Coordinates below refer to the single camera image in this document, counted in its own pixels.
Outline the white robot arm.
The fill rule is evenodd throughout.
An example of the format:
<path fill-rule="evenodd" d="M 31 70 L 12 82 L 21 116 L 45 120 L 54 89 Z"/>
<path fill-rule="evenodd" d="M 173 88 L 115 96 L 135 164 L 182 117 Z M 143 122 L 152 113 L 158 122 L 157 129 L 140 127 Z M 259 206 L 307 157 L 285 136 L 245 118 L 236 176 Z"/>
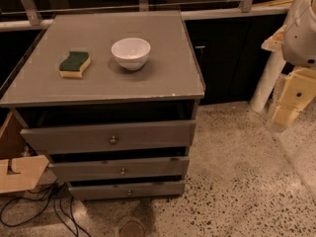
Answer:
<path fill-rule="evenodd" d="M 293 0 L 284 25 L 262 44 L 294 66 L 285 77 L 272 123 L 290 126 L 316 97 L 316 0 Z"/>

